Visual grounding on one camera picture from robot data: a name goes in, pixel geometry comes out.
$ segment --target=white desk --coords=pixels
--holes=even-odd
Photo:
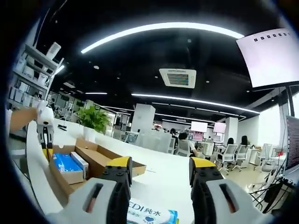
[[[58,124],[67,125],[67,132],[57,128]],[[68,121],[55,120],[54,144],[74,145],[77,137],[83,136],[83,127]],[[146,164],[146,172],[133,178],[131,196],[146,204],[178,211],[181,223],[191,223],[194,219],[189,186],[189,158],[165,154],[138,146],[130,145],[111,137],[97,134],[96,143],[121,155],[132,156],[133,160]],[[45,214],[58,212],[60,204],[57,187],[49,164],[44,157],[37,139],[36,123],[28,126],[27,133],[28,170],[35,196]]]

